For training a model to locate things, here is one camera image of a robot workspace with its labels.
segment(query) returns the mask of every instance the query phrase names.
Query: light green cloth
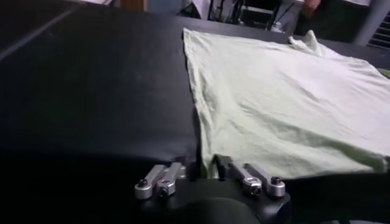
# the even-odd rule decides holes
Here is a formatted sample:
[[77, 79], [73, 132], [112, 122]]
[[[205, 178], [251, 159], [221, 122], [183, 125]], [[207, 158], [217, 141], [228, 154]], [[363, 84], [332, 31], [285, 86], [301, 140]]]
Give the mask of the light green cloth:
[[184, 29], [202, 157], [215, 153], [283, 178], [385, 172], [390, 81], [319, 44]]

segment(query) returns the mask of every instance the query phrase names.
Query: black padded surface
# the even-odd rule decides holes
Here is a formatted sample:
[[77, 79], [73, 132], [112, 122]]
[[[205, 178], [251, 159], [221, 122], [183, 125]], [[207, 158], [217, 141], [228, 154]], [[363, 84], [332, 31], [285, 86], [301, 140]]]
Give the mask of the black padded surface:
[[[287, 42], [280, 33], [83, 5], [0, 61], [2, 151], [194, 161], [198, 124], [184, 27]], [[323, 42], [389, 68], [379, 49]]]

